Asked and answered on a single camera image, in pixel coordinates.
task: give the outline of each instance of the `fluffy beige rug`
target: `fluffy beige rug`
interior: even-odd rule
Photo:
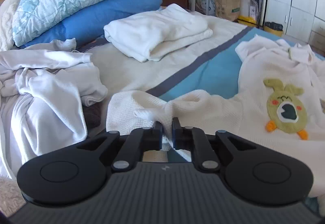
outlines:
[[[9,217],[25,203],[17,182],[0,177],[0,210],[2,213]]]

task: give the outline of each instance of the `dark gray stripe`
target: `dark gray stripe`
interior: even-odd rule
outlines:
[[[182,80],[184,80],[191,73],[193,73],[202,64],[215,57],[219,52],[222,52],[228,49],[231,45],[235,44],[252,29],[253,29],[252,27],[247,27],[244,30],[242,30],[240,33],[235,35],[232,39],[228,40],[227,42],[219,45],[218,47],[212,50],[206,51],[201,56],[196,58],[196,60],[193,63],[191,63],[189,66],[186,66],[185,68],[179,70],[177,73],[173,74],[171,77],[167,78],[165,81],[163,81],[156,87],[149,89],[147,93],[156,97],[162,96],[170,89],[172,89],[174,86],[176,86],[178,83],[180,83]]]

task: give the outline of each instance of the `cartoon open mouth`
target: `cartoon open mouth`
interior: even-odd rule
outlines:
[[[299,119],[295,105],[289,101],[284,101],[279,105],[277,116],[284,123],[296,123]]]

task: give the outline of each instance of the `green label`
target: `green label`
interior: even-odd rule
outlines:
[[[235,9],[233,9],[233,10],[231,11],[231,13],[238,12],[238,11],[240,11],[240,9],[241,9],[241,8],[235,8]]]

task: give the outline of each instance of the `bed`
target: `bed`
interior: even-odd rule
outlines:
[[[92,53],[92,62],[98,67],[100,80],[108,89],[108,96],[101,103],[101,125],[90,130],[88,136],[95,136],[105,129],[108,103],[113,94],[120,91],[147,91],[165,101],[196,89],[224,98],[233,97],[238,92],[242,64],[235,53],[237,45],[251,40],[256,34],[271,40],[279,39],[262,30],[216,17],[206,17],[206,20],[213,30],[211,38],[172,52],[159,62],[140,63],[126,57],[103,38],[84,45],[81,51]],[[167,155],[170,162],[182,160],[173,150]],[[315,199],[307,203],[317,211]]]

